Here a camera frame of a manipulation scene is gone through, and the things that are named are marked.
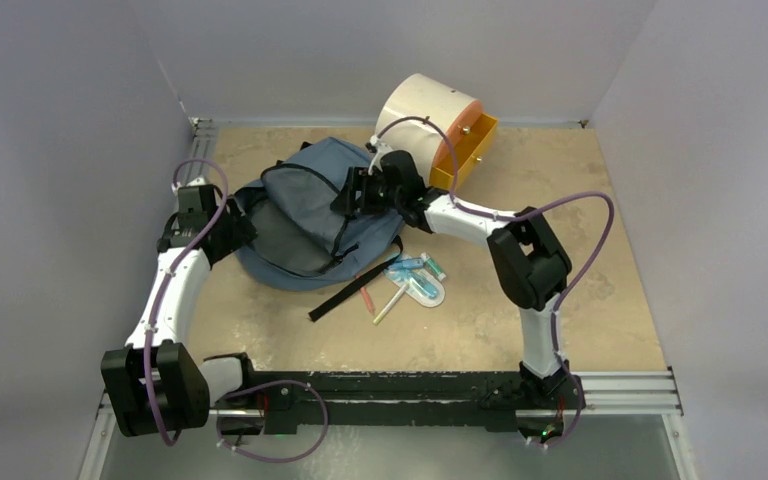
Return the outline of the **blue backpack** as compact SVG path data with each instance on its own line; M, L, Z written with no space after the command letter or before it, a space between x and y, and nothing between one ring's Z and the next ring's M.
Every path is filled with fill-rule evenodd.
M344 286L309 312L312 322L381 274L395 259L392 248L404 248L404 222L395 211L345 215L331 208L350 169L369 163L360 147L327 137L304 144L234 195L257 231L236 252L250 277L290 292Z

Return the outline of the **white marker pen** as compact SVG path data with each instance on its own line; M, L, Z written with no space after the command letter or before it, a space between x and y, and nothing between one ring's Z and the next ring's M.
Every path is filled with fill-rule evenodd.
M407 284L403 284L400 286L397 292L390 298L390 300L385 304L385 306L374 317L373 319L374 325L379 325L381 323L381 321L393 309L393 307L400 300L400 298L406 293L407 290L408 290Z

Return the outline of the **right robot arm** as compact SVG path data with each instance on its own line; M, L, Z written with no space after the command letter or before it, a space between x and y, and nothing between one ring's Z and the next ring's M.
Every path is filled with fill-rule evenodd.
M544 407L560 392L581 394L561 351L558 327L571 260L535 208L495 212L461 202L426 185L403 150L385 154L376 167L349 168L331 208L346 216L395 212L410 227L485 247L503 293L519 311L524 399Z

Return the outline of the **blister pack with blue items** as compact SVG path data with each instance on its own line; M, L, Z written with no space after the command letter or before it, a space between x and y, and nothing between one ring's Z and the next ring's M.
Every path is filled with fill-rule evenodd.
M425 308L440 306L445 300L445 288L427 268L421 257L400 255L384 270L385 276L398 288L406 285L406 294Z

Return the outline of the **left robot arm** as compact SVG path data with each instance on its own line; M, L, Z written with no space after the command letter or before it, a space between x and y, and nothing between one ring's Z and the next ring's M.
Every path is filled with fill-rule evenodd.
M197 300L213 267L254 239L256 231L234 201L199 178L176 190L178 209L157 242L149 298L124 347L104 353L100 371L120 432L158 433L170 443L205 425L222 398L244 409L258 382L243 353L197 363L187 349Z

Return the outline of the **green white glue stick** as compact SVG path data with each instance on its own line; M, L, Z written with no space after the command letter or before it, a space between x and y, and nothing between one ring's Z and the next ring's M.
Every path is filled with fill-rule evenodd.
M432 258L427 252L422 252L420 255L424 262L425 267L432 273L432 275L440 282L447 278L447 274L442 267Z

